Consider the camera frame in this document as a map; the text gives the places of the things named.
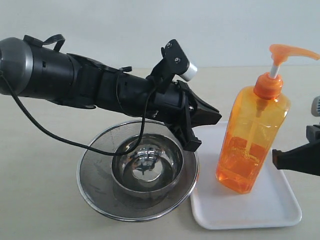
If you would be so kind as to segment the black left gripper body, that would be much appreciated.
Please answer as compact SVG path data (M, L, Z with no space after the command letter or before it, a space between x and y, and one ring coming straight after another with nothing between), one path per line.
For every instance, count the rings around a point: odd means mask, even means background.
M147 118L164 123L168 128L190 127L189 86L177 80L169 84L165 93L156 91L147 105Z

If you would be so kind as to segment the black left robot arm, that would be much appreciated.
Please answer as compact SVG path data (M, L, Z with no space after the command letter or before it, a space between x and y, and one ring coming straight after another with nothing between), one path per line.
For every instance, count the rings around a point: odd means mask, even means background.
M161 61L145 78L132 75L130 66L117 69L62 53L64 42L61 34L45 41L29 35L1 40L1 94L159 121L189 152L201 145L193 128L215 125L222 117L188 86L198 70L175 39L161 48Z

